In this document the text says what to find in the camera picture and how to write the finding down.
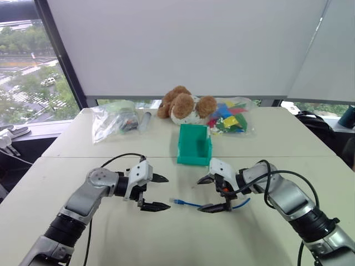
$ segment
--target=white roller shade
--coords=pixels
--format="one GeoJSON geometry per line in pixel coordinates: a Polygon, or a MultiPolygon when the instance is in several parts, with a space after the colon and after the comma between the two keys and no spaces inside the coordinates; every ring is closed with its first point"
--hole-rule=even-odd
{"type": "Polygon", "coordinates": [[[289,98],[355,102],[355,1],[332,0],[289,98]]]}
{"type": "Polygon", "coordinates": [[[49,0],[88,96],[287,95],[326,0],[49,0]]]}

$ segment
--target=black bag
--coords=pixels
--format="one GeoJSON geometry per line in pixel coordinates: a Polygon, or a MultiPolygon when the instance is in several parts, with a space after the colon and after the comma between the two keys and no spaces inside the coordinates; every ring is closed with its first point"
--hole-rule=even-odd
{"type": "Polygon", "coordinates": [[[335,133],[320,116],[308,112],[308,111],[300,111],[296,118],[299,119],[305,126],[308,127],[321,141],[323,141],[328,147],[332,147],[335,141],[335,133]]]}

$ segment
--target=clear plastic bag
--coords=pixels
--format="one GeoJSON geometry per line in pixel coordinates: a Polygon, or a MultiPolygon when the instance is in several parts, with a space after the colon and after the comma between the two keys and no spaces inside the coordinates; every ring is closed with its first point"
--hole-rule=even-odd
{"type": "Polygon", "coordinates": [[[208,125],[213,135],[245,135],[252,131],[249,111],[256,105],[248,98],[216,98],[217,110],[209,116],[208,125]]]}
{"type": "Polygon", "coordinates": [[[124,134],[137,129],[138,114],[132,101],[120,100],[91,108],[93,112],[93,143],[110,135],[124,134]]]}

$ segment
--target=stuffed animal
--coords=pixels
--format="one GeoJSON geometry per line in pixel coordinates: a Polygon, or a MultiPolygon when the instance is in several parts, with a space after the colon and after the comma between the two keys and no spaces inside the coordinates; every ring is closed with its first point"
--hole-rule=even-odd
{"type": "Polygon", "coordinates": [[[198,98],[184,86],[177,86],[162,99],[157,116],[170,117],[177,125],[205,124],[206,118],[217,109],[217,102],[212,96],[198,98]]]}

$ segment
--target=white table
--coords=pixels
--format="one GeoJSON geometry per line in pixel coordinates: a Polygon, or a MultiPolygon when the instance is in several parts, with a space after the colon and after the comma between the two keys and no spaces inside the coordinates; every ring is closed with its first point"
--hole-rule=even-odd
{"type": "MultiPolygon", "coordinates": [[[[92,114],[84,109],[43,157],[106,157],[140,152],[149,157],[176,157],[179,127],[170,119],[160,119],[151,110],[148,131],[110,137],[92,143],[92,114]]],[[[251,111],[255,132],[246,137],[212,136],[215,157],[335,156],[322,141],[284,108],[257,108],[251,111]]]]}
{"type": "MultiPolygon", "coordinates": [[[[336,156],[265,157],[278,169],[296,171],[315,186],[321,209],[338,217],[355,238],[354,173],[336,156]]],[[[250,167],[260,158],[223,158],[236,169],[250,167]]],[[[18,265],[43,234],[61,206],[82,184],[88,171],[105,158],[39,158],[0,204],[1,265],[18,265]]],[[[168,203],[170,197],[193,203],[218,203],[213,185],[195,182],[207,167],[177,165],[175,158],[149,158],[154,172],[169,183],[149,183],[145,198],[168,203]]],[[[118,159],[108,169],[123,170],[136,158],[118,159]]],[[[287,175],[311,195],[297,177],[287,175]]],[[[139,211],[136,202],[113,197],[102,200],[93,219],[88,266],[114,265],[296,265],[299,236],[263,202],[262,195],[232,213],[208,214],[189,206],[172,206],[159,213],[139,211]]],[[[83,263],[86,229],[75,246],[70,266],[83,263]]],[[[313,265],[305,250],[302,265],[313,265]]]]}

